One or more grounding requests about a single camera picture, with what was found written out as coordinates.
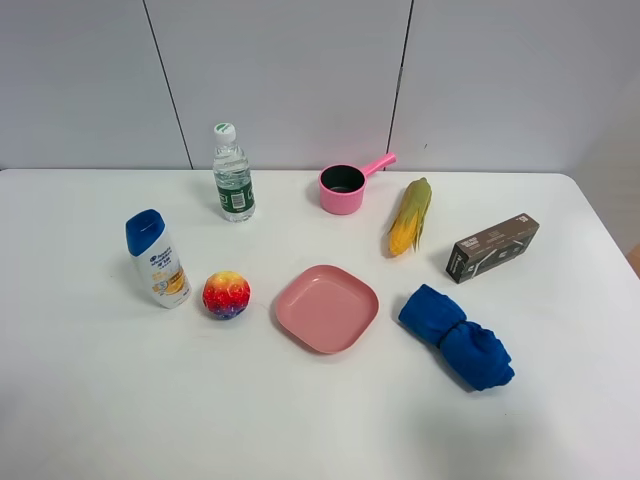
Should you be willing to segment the pink toy saucepan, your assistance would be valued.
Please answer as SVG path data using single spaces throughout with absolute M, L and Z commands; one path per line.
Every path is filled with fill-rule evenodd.
M 349 215 L 362 205 L 368 178 L 396 162 L 394 153 L 362 167 L 335 164 L 326 167 L 319 175 L 320 205 L 328 213 Z

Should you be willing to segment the pink square plate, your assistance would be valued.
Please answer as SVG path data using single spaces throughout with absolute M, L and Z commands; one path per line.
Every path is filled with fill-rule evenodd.
M 278 324 L 292 338 L 325 355 L 349 349 L 379 311 L 374 290 L 347 271 L 315 265 L 298 275 L 274 304 Z

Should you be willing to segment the toy corn cob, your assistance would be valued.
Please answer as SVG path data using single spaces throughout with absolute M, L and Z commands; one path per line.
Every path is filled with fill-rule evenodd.
M 410 247 L 418 249 L 431 199 L 432 188 L 425 177 L 412 181 L 405 189 L 388 233 L 388 249 L 393 257 Z

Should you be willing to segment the rainbow coloured ball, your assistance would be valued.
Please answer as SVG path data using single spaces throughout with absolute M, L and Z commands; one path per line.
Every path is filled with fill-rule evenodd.
M 249 282 L 242 275 L 233 271 L 221 271 L 206 280 L 202 301 L 214 318 L 230 320 L 247 308 L 250 295 Z

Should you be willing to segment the clear water bottle green label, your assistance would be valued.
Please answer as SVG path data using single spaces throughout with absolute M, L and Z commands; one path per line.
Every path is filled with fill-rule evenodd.
M 244 222 L 255 211 L 248 158 L 237 143 L 232 123 L 218 123 L 214 127 L 214 137 L 213 174 L 223 214 L 230 222 Z

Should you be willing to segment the brown espresso capsule box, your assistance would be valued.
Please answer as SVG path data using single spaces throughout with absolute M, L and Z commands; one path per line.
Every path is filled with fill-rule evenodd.
M 474 279 L 523 254 L 539 230 L 526 213 L 457 241 L 445 272 L 457 283 Z

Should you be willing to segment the white shampoo bottle blue cap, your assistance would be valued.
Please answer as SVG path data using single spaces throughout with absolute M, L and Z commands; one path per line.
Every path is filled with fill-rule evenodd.
M 191 286 L 161 214 L 144 210 L 125 224 L 127 248 L 142 286 L 167 309 L 184 303 Z

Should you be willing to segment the blue rolled cloth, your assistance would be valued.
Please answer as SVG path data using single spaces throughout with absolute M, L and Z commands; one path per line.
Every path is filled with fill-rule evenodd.
M 515 376 L 511 357 L 494 332 L 468 320 L 456 302 L 426 284 L 409 297 L 398 321 L 419 341 L 434 347 L 476 391 L 505 386 Z

